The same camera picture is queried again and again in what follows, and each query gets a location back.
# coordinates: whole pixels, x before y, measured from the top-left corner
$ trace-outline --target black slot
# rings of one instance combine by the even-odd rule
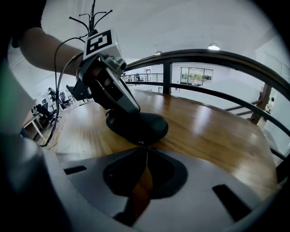
[[[64,169],[64,172],[66,175],[70,175],[70,174],[81,172],[84,170],[87,170],[87,168],[85,166],[77,166],[77,167],[73,167],[73,168]]]
[[[123,97],[123,93],[119,90],[114,83],[111,83],[105,87],[105,90],[108,94],[117,102],[121,97]]]
[[[250,208],[246,206],[244,202],[242,202],[239,197],[225,184],[214,186],[213,191],[235,222],[239,221],[251,212]]]

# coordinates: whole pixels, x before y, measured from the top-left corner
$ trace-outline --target wooden table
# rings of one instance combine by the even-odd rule
[[[40,132],[39,128],[36,126],[36,124],[35,124],[35,122],[34,122],[34,121],[36,121],[36,123],[37,123],[37,125],[40,127],[40,129],[42,129],[42,126],[41,126],[41,124],[40,124],[40,122],[39,122],[39,118],[40,118],[39,114],[33,116],[32,118],[30,118],[30,119],[28,119],[27,121],[24,122],[23,127],[25,128],[25,127],[27,127],[30,123],[32,123],[32,125],[35,127],[36,131],[39,133],[40,137],[42,138],[42,137],[43,137],[43,134]]]
[[[261,199],[276,190],[275,165],[258,126],[197,101],[149,91],[132,93],[143,112],[158,113],[168,122],[168,134],[152,146],[208,160],[250,186]],[[134,147],[106,126],[105,110],[90,102],[70,112],[54,150],[60,161],[66,161]]]

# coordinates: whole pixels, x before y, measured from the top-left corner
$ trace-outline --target curved handrail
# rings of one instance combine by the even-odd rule
[[[156,74],[158,74],[158,75],[163,75],[163,73],[138,73],[138,75],[156,75]],[[126,76],[134,76],[134,75],[136,75],[136,73],[135,73],[135,74],[127,74],[127,75],[123,75],[122,77],[126,77]]]
[[[139,85],[155,85],[155,86],[163,86],[163,83],[161,82],[125,82],[126,84],[139,84]],[[279,127],[283,132],[285,132],[289,137],[290,137],[290,130],[288,130],[282,123],[280,123],[276,118],[272,117],[270,114],[266,113],[265,111],[263,111],[262,109],[256,107],[255,105],[248,103],[244,100],[241,100],[237,97],[233,97],[231,95],[228,95],[226,93],[223,92],[218,92],[218,91],[214,91],[211,89],[206,89],[206,88],[200,88],[197,86],[191,86],[191,85],[183,85],[183,84],[174,84],[171,83],[170,87],[173,88],[180,88],[180,89],[186,89],[186,90],[192,90],[192,91],[196,91],[196,92],[201,92],[201,93],[205,93],[205,94],[209,94],[212,96],[216,96],[231,102],[234,102],[238,105],[241,105],[255,113],[257,113],[258,115],[263,116],[264,118],[266,118],[267,120],[269,120],[270,122],[272,122],[274,125],[276,125],[277,127]]]
[[[158,56],[154,55],[130,63],[125,72],[150,65],[176,62],[211,63],[242,71],[272,86],[290,101],[290,84],[279,74],[253,59],[225,51],[188,49],[165,52]]]

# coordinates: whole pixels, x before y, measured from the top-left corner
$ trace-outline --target glass door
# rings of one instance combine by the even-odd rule
[[[202,85],[203,76],[204,76],[203,68],[189,68],[188,83],[192,85]]]
[[[205,69],[202,84],[208,84],[208,83],[211,83],[212,81],[213,81],[213,70]]]
[[[180,84],[186,84],[189,78],[189,68],[181,68],[181,79]]]
[[[147,81],[151,81],[151,69],[146,69],[146,74],[147,74]]]

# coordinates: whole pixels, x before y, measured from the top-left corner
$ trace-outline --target white wall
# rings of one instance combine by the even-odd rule
[[[240,98],[246,102],[254,102],[258,100],[259,93],[260,93],[259,90],[254,89],[250,85],[244,84],[242,82],[239,82],[231,78],[229,78],[228,80],[220,81],[220,82],[213,82],[210,84],[206,84],[201,87],[218,91],[218,92],[223,92],[228,95]],[[224,100],[215,96],[211,96],[208,94],[191,91],[191,90],[184,90],[184,89],[175,90],[174,88],[172,88],[171,92],[172,92],[172,95],[174,96],[184,97],[184,98],[192,99],[195,101],[203,102],[205,104],[209,104],[209,105],[221,108],[221,109],[227,109],[230,107],[237,106],[237,104],[234,102],[227,101],[227,100]]]
[[[258,48],[255,53],[257,61],[273,69],[285,80],[290,81],[288,71],[290,67],[289,54],[279,35]],[[271,115],[290,130],[290,102],[275,89],[272,90],[271,97],[275,98]],[[271,133],[278,150],[286,155],[290,148],[289,136],[269,121],[265,124],[264,129]]]
[[[204,63],[174,63],[172,65],[172,83],[180,83],[181,67],[212,69],[212,83],[204,84],[201,87],[215,90],[218,92],[223,92],[231,96],[240,98],[246,102],[254,102],[258,100],[260,91],[264,85],[262,81],[243,72],[223,66]],[[176,90],[172,88],[171,92],[175,96],[185,97],[222,109],[237,106],[236,103],[190,90]]]
[[[59,92],[64,92],[65,96],[70,95],[70,92],[67,90],[66,85],[74,86],[76,84],[76,78],[71,75],[64,74],[62,81],[60,83]],[[48,88],[55,88],[55,75],[52,73],[50,76],[45,78],[43,81],[38,83],[34,88],[34,99],[36,99],[36,104],[42,105],[42,100],[46,99],[47,102],[51,102],[50,95],[48,95]]]
[[[49,87],[55,89],[54,72],[42,70],[29,64],[24,57],[14,63],[12,73],[19,81],[23,89],[32,99],[36,99],[40,94],[45,93]],[[76,78],[70,75],[63,75],[60,90],[64,90],[66,85],[74,86]]]
[[[150,69],[151,73],[163,73],[163,64],[157,64],[152,66],[146,66],[143,68],[137,68],[130,71],[126,71],[126,75],[133,75],[136,73],[143,74],[146,73],[146,70]]]

